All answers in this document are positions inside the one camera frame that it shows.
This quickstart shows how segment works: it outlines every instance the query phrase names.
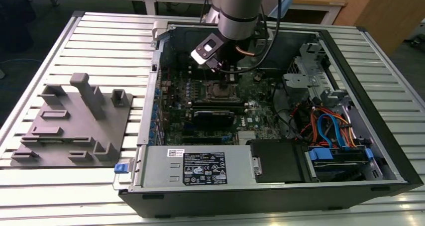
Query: slotted aluminum table surface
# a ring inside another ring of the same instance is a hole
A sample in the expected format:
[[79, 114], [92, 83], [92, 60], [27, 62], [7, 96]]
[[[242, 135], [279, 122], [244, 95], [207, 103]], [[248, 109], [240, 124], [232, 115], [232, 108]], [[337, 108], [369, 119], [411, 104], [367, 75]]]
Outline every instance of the slotted aluminum table surface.
[[[63, 84], [67, 91], [76, 92], [70, 86], [74, 72], [88, 73], [90, 83], [100, 85], [103, 92], [124, 88], [126, 92], [136, 96], [122, 158], [135, 156], [154, 54], [151, 30], [158, 19], [199, 20], [90, 12], [72, 17], [0, 130], [0, 225], [424, 225], [425, 187], [396, 197], [373, 199], [348, 210], [156, 220], [139, 217], [118, 196], [118, 190], [130, 184], [130, 174], [116, 175], [114, 169], [100, 168], [8, 169], [12, 151], [20, 145], [20, 136], [27, 133], [43, 105], [38, 97], [43, 86]], [[368, 33], [355, 27], [294, 23], [284, 26], [328, 29], [425, 180], [424, 102]]]

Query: blue cable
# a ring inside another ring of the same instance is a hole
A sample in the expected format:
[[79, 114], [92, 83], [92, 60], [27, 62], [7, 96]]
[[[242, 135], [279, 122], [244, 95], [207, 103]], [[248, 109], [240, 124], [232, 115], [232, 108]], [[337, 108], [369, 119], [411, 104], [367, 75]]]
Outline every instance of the blue cable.
[[0, 62], [0, 64], [8, 63], [8, 62], [15, 62], [15, 61], [34, 61], [34, 62], [38, 62], [38, 63], [43, 63], [40, 60], [36, 60], [36, 59], [31, 59], [31, 58], [16, 58], [16, 59], [6, 60], [6, 61]]
[[339, 122], [337, 122], [337, 119], [335, 118], [335, 116], [332, 116], [331, 114], [323, 114], [319, 119], [318, 119], [318, 130], [319, 130], [319, 134], [320, 136], [326, 139], [326, 141], [329, 143], [329, 148], [332, 148], [332, 141], [331, 139], [326, 136], [323, 130], [322, 130], [322, 121], [324, 119], [324, 117], [328, 116], [331, 117], [332, 119], [332, 122], [333, 122], [333, 125], [335, 125], [335, 133], [336, 133], [336, 136], [337, 136], [337, 141], [339, 141], [339, 144], [341, 147], [345, 147], [345, 141], [344, 141], [344, 138], [341, 137], [341, 134], [340, 134], [340, 125], [339, 125]]

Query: green circuit board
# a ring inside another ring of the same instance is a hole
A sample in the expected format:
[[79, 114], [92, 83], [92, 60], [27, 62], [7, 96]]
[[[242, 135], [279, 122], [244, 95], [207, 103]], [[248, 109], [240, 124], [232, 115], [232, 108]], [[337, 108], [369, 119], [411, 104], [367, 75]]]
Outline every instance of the green circuit board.
[[238, 84], [234, 84], [238, 92], [235, 99], [243, 101], [243, 107], [235, 111], [232, 126], [203, 130], [194, 126], [192, 115], [199, 110], [191, 109], [188, 103], [207, 98], [211, 81], [192, 80], [184, 74], [176, 74], [172, 81], [178, 91], [172, 94], [174, 99], [168, 107], [164, 107], [170, 115], [166, 129], [167, 145], [236, 145], [239, 131], [254, 131], [256, 139], [283, 138], [271, 103], [274, 79], [264, 78], [256, 81], [255, 76], [255, 72], [247, 73]]

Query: motherboard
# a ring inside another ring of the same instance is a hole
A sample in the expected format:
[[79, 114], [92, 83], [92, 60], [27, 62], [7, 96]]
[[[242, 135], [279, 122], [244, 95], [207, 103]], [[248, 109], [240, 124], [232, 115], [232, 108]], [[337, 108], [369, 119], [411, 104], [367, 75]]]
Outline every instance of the motherboard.
[[164, 74], [167, 145], [239, 145], [250, 139], [283, 138], [272, 106], [276, 79], [262, 71], [223, 83], [206, 70]]

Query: power supply label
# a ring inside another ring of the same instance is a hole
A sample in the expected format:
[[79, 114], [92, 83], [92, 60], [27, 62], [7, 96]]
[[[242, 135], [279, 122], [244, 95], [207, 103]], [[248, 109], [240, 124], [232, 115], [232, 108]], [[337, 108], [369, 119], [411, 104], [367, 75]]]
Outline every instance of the power supply label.
[[227, 184], [224, 152], [184, 154], [184, 184]]

